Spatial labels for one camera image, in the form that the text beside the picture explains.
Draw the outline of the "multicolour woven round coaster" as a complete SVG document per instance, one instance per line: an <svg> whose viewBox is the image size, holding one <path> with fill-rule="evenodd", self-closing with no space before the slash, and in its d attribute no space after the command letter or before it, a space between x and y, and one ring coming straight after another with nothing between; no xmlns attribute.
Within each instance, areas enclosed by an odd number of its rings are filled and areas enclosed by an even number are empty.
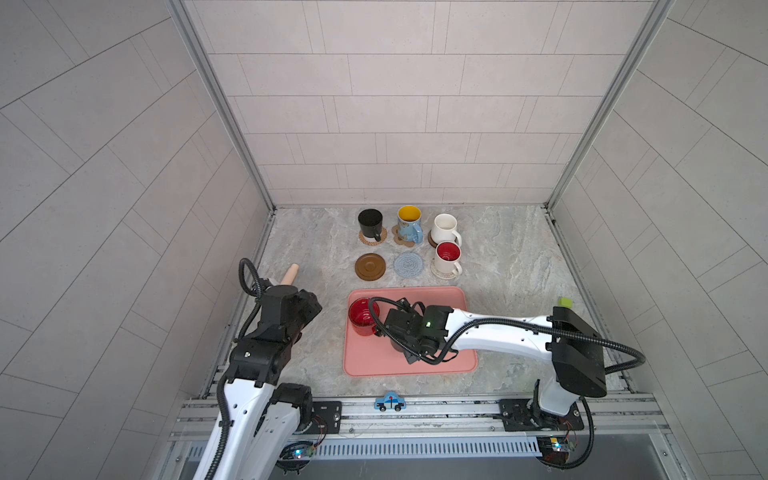
<svg viewBox="0 0 768 480"><path fill-rule="evenodd" d="M457 270L454 270L449 273L444 273L436 270L433 265L430 266L430 271L435 277L441 280L446 280L446 281L455 280L460 276L460 273Z"/></svg>

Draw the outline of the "paw shaped cork coaster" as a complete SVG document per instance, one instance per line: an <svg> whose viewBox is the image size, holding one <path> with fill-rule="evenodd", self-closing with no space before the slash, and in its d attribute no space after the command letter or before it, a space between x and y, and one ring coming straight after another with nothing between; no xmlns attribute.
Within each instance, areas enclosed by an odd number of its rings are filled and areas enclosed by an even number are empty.
<svg viewBox="0 0 768 480"><path fill-rule="evenodd" d="M416 245L415 242L407 241L406 239L403 239L400 236L400 227L398 225L394 225L391 229L391 232L392 232L393 240L395 241L396 244L405 246L408 248L413 248Z"/></svg>

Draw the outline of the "yellow inside mug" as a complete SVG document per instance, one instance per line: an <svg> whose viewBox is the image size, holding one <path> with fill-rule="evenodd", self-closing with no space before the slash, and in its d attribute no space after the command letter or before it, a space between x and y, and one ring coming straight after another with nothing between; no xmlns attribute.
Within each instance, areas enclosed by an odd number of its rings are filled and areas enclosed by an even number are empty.
<svg viewBox="0 0 768 480"><path fill-rule="evenodd" d="M421 227L421 210L413 205L406 205L398 210L398 234L402 242L419 244L423 242L423 229Z"/></svg>

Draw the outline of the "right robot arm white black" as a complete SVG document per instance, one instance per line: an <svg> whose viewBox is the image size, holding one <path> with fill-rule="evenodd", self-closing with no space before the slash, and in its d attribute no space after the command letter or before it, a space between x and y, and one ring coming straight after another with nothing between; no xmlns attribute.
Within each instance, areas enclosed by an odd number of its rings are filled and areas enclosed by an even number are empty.
<svg viewBox="0 0 768 480"><path fill-rule="evenodd" d="M577 459L539 459L561 471L584 464L594 448L595 424L587 400L606 396L608 375L646 362L641 351L601 337L563 306L555 306L550 315L513 318L374 296L365 309L374 333L387 337L410 364L440 365L465 350L507 353L547 364L549 377L535 384L528 404L532 424L543 429L550 420L564 420L577 402L587 420L587 444Z"/></svg>

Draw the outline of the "white mug red inside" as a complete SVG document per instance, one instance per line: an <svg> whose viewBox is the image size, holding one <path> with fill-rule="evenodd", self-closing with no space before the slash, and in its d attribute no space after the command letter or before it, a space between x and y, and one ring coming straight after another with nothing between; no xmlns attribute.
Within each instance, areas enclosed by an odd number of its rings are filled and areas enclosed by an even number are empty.
<svg viewBox="0 0 768 480"><path fill-rule="evenodd" d="M463 267L460 264L462 250L454 242L441 242L435 248L435 254L432 261L433 272L443 279L454 279L463 273Z"/></svg>

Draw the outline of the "grey-blue woven round coaster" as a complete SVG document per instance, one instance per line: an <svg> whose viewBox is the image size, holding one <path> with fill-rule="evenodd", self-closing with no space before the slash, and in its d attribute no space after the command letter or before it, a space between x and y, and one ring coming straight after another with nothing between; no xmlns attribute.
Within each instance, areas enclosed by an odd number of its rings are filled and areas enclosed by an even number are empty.
<svg viewBox="0 0 768 480"><path fill-rule="evenodd" d="M395 273L405 279L418 277L423 269L424 262L421 256L415 252L405 252L399 255L393 262Z"/></svg>

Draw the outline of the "black mug front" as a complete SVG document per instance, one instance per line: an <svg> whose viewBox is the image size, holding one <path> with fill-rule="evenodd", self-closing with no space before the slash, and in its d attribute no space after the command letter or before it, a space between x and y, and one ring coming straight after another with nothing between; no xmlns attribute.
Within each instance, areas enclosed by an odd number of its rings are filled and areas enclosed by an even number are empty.
<svg viewBox="0 0 768 480"><path fill-rule="evenodd" d="M403 354L407 353L407 352L405 351L405 349L404 349L403 347L401 347L401 346L400 346L398 343L396 343L394 340L390 339L390 344L392 345L392 347L393 347L393 348L394 348L396 351L398 351L398 352L400 352L400 353L403 353Z"/></svg>

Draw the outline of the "dark brown wooden coaster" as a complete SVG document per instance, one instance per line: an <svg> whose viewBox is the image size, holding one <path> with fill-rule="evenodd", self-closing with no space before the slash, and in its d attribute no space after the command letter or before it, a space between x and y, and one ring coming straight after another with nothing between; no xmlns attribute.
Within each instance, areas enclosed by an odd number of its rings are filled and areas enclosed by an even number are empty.
<svg viewBox="0 0 768 480"><path fill-rule="evenodd" d="M354 264L354 272L363 281L376 281L386 272L385 259L376 253L361 255Z"/></svg>

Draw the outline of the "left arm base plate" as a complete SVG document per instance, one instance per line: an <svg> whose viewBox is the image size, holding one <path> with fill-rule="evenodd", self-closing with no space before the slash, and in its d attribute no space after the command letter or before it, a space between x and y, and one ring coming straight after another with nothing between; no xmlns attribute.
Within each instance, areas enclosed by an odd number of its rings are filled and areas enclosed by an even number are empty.
<svg viewBox="0 0 768 480"><path fill-rule="evenodd" d="M340 401L314 401L310 423L301 426L295 435L328 435L340 431L342 403Z"/></svg>

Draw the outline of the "black mug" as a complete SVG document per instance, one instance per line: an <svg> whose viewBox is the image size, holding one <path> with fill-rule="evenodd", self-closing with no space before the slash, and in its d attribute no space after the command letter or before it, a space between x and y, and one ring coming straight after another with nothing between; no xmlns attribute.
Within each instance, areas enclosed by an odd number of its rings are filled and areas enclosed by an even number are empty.
<svg viewBox="0 0 768 480"><path fill-rule="evenodd" d="M405 351L405 349L404 349L403 347L401 347L401 346L400 346L398 343L396 343L394 340L390 339L390 344L392 345L392 347L393 347L393 348L394 348L396 351L398 351L398 352L400 352L400 353L403 353L403 354L407 353L407 352Z"/></svg>
<svg viewBox="0 0 768 480"><path fill-rule="evenodd" d="M383 214L373 208L365 209L358 214L360 232L366 240L380 242L383 231Z"/></svg>

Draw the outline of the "woven rattan round coaster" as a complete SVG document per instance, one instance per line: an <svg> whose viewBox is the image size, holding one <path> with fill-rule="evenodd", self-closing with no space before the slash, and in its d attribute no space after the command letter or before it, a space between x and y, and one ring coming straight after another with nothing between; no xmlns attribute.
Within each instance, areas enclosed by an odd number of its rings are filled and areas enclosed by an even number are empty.
<svg viewBox="0 0 768 480"><path fill-rule="evenodd" d="M384 242L387 240L387 237L388 237L388 231L387 231L387 230L383 230L383 231L381 232L381 235L380 235L380 239L379 239L379 240L376 240L375 238L368 238L368 237L365 237L365 236L363 235L363 232L362 232L362 231L359 231L359 232L358 232L358 238L359 238L359 240L360 240L360 241L361 241L361 242L362 242L364 245L367 245L367 246L378 246L378 245L381 245L381 244L383 244L383 243L384 243Z"/></svg>

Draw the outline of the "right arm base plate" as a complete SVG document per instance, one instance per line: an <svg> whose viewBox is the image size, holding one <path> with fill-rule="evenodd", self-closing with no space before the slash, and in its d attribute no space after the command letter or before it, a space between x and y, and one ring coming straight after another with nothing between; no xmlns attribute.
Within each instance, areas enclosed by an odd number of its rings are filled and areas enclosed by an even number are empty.
<svg viewBox="0 0 768 480"><path fill-rule="evenodd" d="M584 416L577 402L574 402L565 416L545 412L534 405L533 399L502 399L498 402L500 412L493 418L503 423L506 432L566 432L585 429Z"/></svg>

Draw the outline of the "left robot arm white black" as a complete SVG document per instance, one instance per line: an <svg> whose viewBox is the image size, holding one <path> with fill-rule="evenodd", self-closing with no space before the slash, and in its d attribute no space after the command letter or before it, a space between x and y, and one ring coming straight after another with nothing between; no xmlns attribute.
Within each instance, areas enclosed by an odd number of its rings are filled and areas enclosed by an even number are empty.
<svg viewBox="0 0 768 480"><path fill-rule="evenodd" d="M317 296L292 285L298 267L274 284L243 258L238 278L255 299L216 384L218 416L196 479L267 479L289 437L313 421L311 388L279 382L302 330L322 311Z"/></svg>

